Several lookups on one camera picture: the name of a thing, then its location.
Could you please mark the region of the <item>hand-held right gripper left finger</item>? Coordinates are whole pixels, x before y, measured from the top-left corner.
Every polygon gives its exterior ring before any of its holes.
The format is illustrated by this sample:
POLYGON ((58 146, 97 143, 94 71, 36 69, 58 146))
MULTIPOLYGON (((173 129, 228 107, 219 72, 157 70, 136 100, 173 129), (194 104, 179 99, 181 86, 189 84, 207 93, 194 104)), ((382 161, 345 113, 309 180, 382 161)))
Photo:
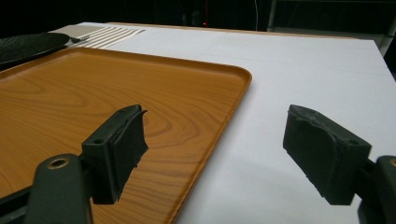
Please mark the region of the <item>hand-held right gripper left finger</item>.
POLYGON ((149 149, 141 105, 116 111, 82 143, 82 159, 93 177, 92 199, 114 204, 120 199, 132 170, 149 149))

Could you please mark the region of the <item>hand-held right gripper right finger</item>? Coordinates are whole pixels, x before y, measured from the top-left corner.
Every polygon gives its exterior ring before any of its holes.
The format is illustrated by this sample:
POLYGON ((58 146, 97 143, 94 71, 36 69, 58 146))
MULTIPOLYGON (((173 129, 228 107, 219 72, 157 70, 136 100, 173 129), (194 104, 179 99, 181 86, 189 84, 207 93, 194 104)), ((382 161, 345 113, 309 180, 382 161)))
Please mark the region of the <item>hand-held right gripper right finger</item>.
POLYGON ((371 151, 368 142, 318 111, 291 105, 283 148, 328 203, 351 204, 355 174, 371 151))

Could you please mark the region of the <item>wooden serving tray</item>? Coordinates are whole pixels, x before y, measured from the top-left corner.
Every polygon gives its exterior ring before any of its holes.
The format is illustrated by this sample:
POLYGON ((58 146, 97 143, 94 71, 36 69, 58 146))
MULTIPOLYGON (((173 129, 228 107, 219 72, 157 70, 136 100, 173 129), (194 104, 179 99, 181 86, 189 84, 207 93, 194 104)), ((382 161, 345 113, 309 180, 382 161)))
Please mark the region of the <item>wooden serving tray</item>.
POLYGON ((114 112, 144 109, 148 151, 95 224, 174 224, 251 80, 240 67, 103 49, 64 49, 0 72, 0 198, 114 112))

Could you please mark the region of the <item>striped beige placemat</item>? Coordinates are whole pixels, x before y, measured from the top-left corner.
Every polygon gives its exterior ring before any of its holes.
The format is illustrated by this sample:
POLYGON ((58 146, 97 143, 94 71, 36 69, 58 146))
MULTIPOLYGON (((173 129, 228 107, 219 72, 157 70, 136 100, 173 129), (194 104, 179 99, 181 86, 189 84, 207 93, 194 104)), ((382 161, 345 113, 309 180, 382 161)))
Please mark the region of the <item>striped beige placemat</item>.
POLYGON ((82 37, 89 35, 88 40, 77 44, 69 41, 66 46, 71 48, 107 49, 129 37, 144 33, 143 29, 122 28, 117 26, 90 26, 90 25, 67 25, 54 30, 54 33, 65 34, 70 37, 82 37))

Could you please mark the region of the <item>black textured round plate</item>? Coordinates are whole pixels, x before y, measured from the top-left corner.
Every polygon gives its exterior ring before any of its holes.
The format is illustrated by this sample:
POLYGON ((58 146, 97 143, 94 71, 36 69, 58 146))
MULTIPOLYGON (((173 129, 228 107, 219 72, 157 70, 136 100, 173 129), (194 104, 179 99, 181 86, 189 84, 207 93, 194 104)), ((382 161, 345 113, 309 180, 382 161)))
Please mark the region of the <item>black textured round plate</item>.
POLYGON ((20 63, 62 49, 69 36, 59 33, 17 35, 0 39, 0 66, 20 63))

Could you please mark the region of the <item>dark device with red light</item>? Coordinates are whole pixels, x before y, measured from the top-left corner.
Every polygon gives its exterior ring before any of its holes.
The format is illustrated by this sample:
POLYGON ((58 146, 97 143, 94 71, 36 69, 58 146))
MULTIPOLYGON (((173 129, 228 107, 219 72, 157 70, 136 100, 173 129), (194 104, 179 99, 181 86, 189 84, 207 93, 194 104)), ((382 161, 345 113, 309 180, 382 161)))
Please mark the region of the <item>dark device with red light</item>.
POLYGON ((206 27, 208 25, 208 0, 199 0, 199 8, 202 26, 206 27))

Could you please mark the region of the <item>silver fork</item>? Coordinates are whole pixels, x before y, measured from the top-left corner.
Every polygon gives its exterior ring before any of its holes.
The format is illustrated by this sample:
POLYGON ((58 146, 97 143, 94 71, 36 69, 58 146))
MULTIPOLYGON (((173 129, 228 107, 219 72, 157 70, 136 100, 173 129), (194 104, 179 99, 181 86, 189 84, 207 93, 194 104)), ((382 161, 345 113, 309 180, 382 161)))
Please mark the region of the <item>silver fork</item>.
POLYGON ((77 44, 77 43, 79 43, 79 42, 88 40, 89 38, 90 38, 89 35, 84 35, 84 36, 82 36, 82 37, 70 37, 70 41, 71 41, 72 43, 74 43, 74 44, 77 44))

